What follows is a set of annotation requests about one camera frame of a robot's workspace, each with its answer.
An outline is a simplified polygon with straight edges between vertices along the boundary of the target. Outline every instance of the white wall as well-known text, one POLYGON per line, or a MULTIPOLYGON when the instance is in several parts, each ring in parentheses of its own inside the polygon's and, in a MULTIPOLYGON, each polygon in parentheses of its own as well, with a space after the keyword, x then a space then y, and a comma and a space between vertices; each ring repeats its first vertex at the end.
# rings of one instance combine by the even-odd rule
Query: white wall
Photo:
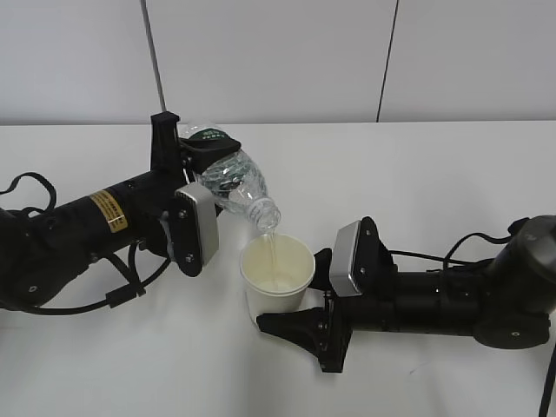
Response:
POLYGON ((381 121, 556 118, 556 2, 400 0, 381 121))
MULTIPOLYGON (((552 0, 399 0, 381 121, 556 117, 552 0)), ((372 122, 396 0, 149 0, 183 120, 372 122)), ((0 124, 149 122, 139 0, 0 2, 0 124)))
POLYGON ((373 122, 394 0, 158 0, 169 109, 217 122, 373 122))
POLYGON ((2 0, 0 123, 149 122, 160 107, 137 0, 2 0))

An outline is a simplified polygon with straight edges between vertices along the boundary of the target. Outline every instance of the table surface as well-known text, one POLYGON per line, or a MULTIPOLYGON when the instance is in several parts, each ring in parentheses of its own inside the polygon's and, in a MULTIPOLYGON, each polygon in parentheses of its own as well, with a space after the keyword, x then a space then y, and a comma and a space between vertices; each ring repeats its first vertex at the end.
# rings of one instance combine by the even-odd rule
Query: table surface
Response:
MULTIPOLYGON (((227 130, 266 176, 282 212, 279 230, 314 252, 364 215, 387 247, 444 255, 466 233, 505 235, 513 220, 556 207, 556 122, 227 130)), ((0 189, 34 170, 69 202, 144 172, 149 142, 150 126, 2 127, 0 189)), ((25 181, 0 205, 46 198, 25 181)), ((322 374, 311 355, 255 329, 238 270, 255 231, 230 214, 219 228, 220 251, 199 277, 172 266, 146 296, 114 310, 58 318, 0 312, 0 415, 536 415, 548 345, 512 352, 472 338, 355 332, 344 373, 322 374)), ((498 250, 472 241, 458 257, 498 250)), ((396 261, 402 270, 436 266, 396 261)), ((141 254, 142 276, 159 262, 141 254)), ((99 262, 49 306, 96 301, 121 282, 99 262)))

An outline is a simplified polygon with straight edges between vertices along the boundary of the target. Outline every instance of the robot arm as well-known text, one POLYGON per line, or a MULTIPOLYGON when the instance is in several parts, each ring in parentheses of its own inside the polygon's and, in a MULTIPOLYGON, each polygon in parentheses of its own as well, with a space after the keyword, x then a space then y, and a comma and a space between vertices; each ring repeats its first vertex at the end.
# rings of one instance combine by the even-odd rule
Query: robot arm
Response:
POLYGON ((212 194, 195 182, 213 162, 240 149, 229 137, 215 140, 178 138, 179 117, 163 112, 151 117, 153 137, 150 170, 60 207, 56 191, 41 175, 50 194, 45 210, 0 208, 0 306, 32 314, 78 314, 115 307, 138 295, 171 261, 189 276, 197 276, 218 249, 212 194), (36 211, 39 214, 30 216, 36 211), (129 265, 114 253, 130 246, 129 265), (147 280, 136 272, 137 248, 146 248, 166 261, 147 280), (81 308, 39 308, 82 274, 91 263, 107 259, 128 284, 106 299, 81 308))
POLYGON ((546 343, 556 307, 556 216, 522 219, 495 259, 400 272, 370 217, 338 233, 316 258, 311 288, 324 307, 257 318, 262 332, 306 349, 323 372, 340 373, 353 330, 472 336, 493 348, 546 343))

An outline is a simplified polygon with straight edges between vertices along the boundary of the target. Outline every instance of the white paper cup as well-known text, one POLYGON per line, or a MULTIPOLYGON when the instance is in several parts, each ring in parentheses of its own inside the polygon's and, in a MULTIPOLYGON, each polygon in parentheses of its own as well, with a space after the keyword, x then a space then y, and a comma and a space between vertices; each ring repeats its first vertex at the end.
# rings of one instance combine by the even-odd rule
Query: white paper cup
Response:
POLYGON ((314 257, 305 243, 275 234, 273 274, 268 237, 259 236, 242 252, 240 270, 246 282, 251 320, 264 313, 288 313, 299 308, 305 289, 313 279, 314 257))

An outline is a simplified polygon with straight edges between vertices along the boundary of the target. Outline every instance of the plastic water bottle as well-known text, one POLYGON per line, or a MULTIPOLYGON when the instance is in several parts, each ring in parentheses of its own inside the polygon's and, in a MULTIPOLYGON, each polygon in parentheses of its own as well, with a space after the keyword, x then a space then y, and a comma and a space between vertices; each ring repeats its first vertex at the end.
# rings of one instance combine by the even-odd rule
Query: plastic water bottle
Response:
MULTIPOLYGON (((211 139, 226 133, 211 123, 191 123, 182 135, 186 139, 211 139)), ((209 189, 216 203, 236 215, 243 215, 261 232, 274 231, 280 210, 268 196, 267 184, 259 167, 242 150, 213 163, 195 179, 209 189)))

